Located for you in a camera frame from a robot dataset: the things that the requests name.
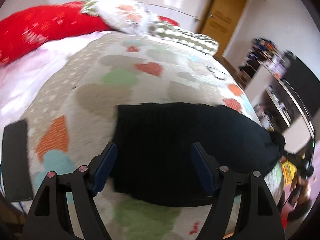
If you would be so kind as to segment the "white floral pillow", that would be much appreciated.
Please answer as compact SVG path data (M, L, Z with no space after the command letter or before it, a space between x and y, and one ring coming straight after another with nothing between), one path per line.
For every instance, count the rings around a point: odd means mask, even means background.
M146 36L159 20L143 3L134 0L89 0L81 12L99 17L111 28L127 34Z

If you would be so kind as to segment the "pink bed sheet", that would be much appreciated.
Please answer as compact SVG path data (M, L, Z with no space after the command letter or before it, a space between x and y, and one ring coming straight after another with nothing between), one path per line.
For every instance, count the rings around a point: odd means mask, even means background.
M71 56L109 31L46 42L34 51L1 68L1 133L20 119L46 81Z

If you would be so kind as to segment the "white tv cabinet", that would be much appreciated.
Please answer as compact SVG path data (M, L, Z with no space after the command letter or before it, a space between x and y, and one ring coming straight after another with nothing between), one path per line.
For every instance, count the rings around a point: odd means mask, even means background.
M315 138L310 115L298 95L264 64L259 64L245 93L253 107L264 105L275 112L273 125L285 137L287 151L298 153Z

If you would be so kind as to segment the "wooden door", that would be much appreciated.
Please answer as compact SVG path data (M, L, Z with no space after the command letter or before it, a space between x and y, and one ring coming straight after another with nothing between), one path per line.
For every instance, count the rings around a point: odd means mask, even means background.
M209 0L196 32L207 35L219 44L215 57L221 57L240 20L247 0Z

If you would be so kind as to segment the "long red pillow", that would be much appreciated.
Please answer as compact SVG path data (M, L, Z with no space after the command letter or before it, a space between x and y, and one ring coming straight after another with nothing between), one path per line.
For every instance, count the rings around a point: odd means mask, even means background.
M40 5L1 20L1 66L12 63L48 41L115 30L101 18L83 14L81 9L85 2ZM178 25L170 18L158 17L159 20Z

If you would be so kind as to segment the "black smartphone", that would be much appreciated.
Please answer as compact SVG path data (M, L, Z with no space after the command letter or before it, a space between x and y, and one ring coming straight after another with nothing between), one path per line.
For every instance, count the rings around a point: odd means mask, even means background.
M28 123L25 119L4 128L1 169L4 194L9 202L33 199L28 165Z

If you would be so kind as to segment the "black pants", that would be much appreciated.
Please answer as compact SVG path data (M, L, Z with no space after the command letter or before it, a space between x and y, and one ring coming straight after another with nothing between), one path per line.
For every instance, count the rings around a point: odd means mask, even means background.
M191 158L199 142L207 154L233 171L267 175L284 151L285 139L224 105L143 103L119 105L111 172L116 192L156 205L205 205Z

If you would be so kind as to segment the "black television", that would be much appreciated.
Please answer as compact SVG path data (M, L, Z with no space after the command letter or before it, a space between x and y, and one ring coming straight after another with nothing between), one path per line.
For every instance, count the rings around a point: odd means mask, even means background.
M286 72L282 77L297 93L313 118L319 110L319 79L311 69L291 51L284 51Z

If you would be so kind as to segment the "shoe rack with shoes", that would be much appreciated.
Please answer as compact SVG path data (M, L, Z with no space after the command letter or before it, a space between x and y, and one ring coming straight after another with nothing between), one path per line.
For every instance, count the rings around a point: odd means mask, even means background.
M280 63L283 63L283 56L274 42L261 37L254 38L247 56L238 67L237 76L245 88L260 66L273 70Z

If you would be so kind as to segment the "heart pattern quilted bedspread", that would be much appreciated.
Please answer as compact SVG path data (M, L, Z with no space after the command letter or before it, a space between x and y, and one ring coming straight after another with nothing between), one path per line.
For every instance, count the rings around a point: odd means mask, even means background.
M226 105L260 124L244 91L212 57L114 31L73 55L24 112L34 189L49 171L71 173L101 153L114 134L117 105L147 102ZM115 193L111 179L94 201L112 239L196 239L211 207L149 204Z

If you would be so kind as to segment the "olive cloud pattern bolster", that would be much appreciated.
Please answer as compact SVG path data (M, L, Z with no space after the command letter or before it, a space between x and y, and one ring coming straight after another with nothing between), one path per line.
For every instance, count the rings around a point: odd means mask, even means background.
M165 21L153 22L149 27L149 34L163 40L183 44L210 56L214 56L219 49L219 43L211 37L193 33Z

